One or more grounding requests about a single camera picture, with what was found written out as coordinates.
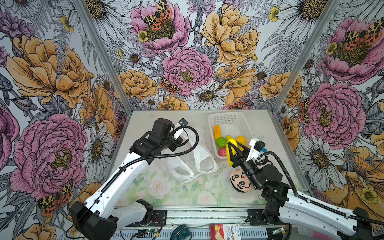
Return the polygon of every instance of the plastic bag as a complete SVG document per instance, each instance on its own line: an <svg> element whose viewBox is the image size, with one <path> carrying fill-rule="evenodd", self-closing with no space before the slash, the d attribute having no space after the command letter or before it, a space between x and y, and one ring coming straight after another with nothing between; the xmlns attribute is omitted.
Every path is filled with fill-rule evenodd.
<svg viewBox="0 0 384 240"><path fill-rule="evenodd" d="M203 130L200 127L193 128L199 134L199 143L196 148L185 155L179 157L169 157L165 162L158 164L158 167L163 171L171 175L174 179L182 181L183 184L196 179L201 174L209 174L218 170L218 165L213 155L207 149L202 136ZM182 152L188 150L196 142L196 136L190 129L185 129L181 134L183 140L189 138L189 142L178 147L175 152ZM174 153L169 149L165 149L161 154Z"/></svg>

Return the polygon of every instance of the basket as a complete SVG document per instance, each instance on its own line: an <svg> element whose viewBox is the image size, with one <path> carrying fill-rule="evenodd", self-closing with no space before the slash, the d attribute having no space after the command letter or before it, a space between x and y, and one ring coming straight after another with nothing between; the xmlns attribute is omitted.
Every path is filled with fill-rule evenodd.
<svg viewBox="0 0 384 240"><path fill-rule="evenodd" d="M227 157L221 157L218 155L219 148L216 145L214 138L215 125L219 125L221 136L224 138L226 138L228 135L232 136L234 139L236 139L238 136L245 137L246 146L249 144L249 141L254 138L245 115L237 111L211 114L208 116L208 124L211 132L212 143L214 145L214 152L216 157L220 159L227 159Z"/></svg>

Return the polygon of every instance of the green fruit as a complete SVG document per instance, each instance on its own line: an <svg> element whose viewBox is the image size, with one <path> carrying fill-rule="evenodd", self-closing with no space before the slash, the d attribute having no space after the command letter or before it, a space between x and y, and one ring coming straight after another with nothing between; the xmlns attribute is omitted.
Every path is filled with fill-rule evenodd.
<svg viewBox="0 0 384 240"><path fill-rule="evenodd" d="M226 141L225 138L223 138L223 137L219 137L218 139L216 139L216 145L217 145L219 148L226 147L226 145L227 145L227 141Z"/></svg>

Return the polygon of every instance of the cartoon face pouch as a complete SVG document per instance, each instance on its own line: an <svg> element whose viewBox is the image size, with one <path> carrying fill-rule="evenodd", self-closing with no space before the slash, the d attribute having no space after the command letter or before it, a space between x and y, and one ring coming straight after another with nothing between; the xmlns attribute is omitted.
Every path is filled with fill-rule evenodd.
<svg viewBox="0 0 384 240"><path fill-rule="evenodd" d="M233 169L229 176L232 186L238 192L249 192L253 189L251 182L242 170Z"/></svg>

